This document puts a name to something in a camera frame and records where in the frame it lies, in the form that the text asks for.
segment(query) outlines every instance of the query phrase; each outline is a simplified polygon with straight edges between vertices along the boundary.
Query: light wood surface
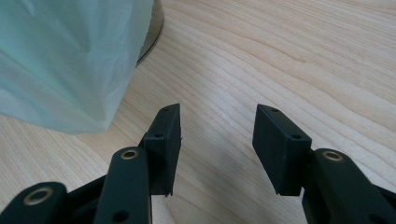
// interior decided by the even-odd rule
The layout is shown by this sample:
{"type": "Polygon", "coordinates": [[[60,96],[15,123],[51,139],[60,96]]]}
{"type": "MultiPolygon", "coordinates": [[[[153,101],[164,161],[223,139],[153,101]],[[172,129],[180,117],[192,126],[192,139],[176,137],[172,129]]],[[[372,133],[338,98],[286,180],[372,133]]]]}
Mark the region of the light wood surface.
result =
{"type": "Polygon", "coordinates": [[[313,149],[349,155],[396,191],[396,2],[163,0],[163,34],[105,133],[77,136],[0,117],[0,210],[22,189],[69,190],[137,146],[157,111],[181,103],[174,196],[154,223],[305,223],[276,196],[251,145],[257,104],[279,108],[313,149]]]}

